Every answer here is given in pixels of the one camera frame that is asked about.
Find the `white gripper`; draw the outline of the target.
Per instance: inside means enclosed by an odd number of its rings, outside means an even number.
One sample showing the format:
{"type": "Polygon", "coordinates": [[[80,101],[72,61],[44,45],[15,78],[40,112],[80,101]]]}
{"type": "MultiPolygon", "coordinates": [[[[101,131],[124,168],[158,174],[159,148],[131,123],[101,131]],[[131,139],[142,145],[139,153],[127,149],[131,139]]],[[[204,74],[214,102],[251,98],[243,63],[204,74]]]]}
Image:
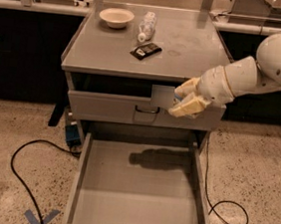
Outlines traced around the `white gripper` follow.
{"type": "Polygon", "coordinates": [[[196,117],[211,103],[225,105],[234,100],[228,86],[225,69],[217,66],[200,78],[189,79],[174,90],[173,107],[168,110],[175,117],[196,117]]]}

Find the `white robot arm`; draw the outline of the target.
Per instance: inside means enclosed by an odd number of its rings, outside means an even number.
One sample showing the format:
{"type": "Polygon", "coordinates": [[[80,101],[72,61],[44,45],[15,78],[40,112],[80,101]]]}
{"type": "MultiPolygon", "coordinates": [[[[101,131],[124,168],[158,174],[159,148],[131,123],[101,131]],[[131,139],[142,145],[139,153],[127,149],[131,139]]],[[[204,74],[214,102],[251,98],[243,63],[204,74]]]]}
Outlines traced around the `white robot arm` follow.
{"type": "Polygon", "coordinates": [[[232,103],[250,94],[281,91],[281,34],[264,39],[254,57],[216,66],[174,90],[173,116],[195,118],[212,106],[232,103]]]}

